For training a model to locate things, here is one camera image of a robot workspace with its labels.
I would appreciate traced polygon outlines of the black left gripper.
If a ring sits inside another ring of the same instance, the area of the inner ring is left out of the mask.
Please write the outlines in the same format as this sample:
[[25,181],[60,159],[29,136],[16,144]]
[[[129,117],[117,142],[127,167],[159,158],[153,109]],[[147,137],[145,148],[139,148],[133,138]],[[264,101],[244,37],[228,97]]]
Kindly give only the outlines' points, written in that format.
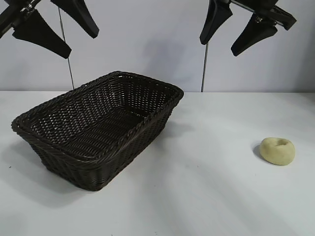
[[[8,7],[0,14],[0,37],[11,28],[16,39],[27,41],[67,59],[71,48],[50,28],[35,9],[40,0],[5,0]],[[99,28],[93,20],[84,0],[51,0],[67,13],[92,38]]]

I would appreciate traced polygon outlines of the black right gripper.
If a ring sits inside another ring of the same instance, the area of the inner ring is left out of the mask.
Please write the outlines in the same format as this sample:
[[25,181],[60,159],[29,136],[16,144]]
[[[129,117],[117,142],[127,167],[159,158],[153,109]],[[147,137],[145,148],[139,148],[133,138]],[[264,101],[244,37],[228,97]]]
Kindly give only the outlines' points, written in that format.
[[277,0],[210,0],[200,42],[206,45],[218,28],[233,15],[230,4],[234,3],[253,14],[243,32],[233,43],[231,51],[240,55],[252,45],[277,33],[276,24],[289,30],[297,20],[293,15],[278,7]]

